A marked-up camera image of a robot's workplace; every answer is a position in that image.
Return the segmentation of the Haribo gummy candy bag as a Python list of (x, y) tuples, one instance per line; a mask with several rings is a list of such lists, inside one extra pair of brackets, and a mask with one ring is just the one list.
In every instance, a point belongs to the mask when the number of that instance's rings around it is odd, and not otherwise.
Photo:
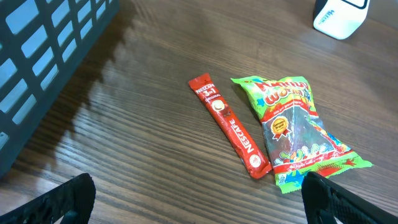
[(267, 154), (282, 193), (301, 189), (304, 177), (324, 177), (372, 167), (352, 148), (325, 130), (304, 77), (280, 80), (251, 76), (234, 78), (246, 92), (263, 130)]

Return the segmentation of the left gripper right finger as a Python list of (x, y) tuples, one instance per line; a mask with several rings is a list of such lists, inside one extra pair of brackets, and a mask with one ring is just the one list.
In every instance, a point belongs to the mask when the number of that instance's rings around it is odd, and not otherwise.
[(304, 177), (301, 192), (308, 224), (397, 223), (396, 216), (316, 172)]

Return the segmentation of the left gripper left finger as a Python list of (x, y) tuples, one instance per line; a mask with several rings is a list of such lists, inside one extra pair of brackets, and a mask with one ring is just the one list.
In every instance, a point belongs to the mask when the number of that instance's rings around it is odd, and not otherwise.
[(96, 188), (88, 173), (80, 174), (26, 204), (1, 215), (1, 223), (87, 224)]

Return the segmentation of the red Nescafe stick sachet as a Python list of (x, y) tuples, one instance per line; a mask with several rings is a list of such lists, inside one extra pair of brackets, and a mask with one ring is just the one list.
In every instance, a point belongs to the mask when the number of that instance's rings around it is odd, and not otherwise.
[(210, 74), (204, 73), (190, 80), (188, 84), (224, 132), (249, 175), (254, 179), (260, 179), (270, 172), (272, 166), (268, 158), (223, 98)]

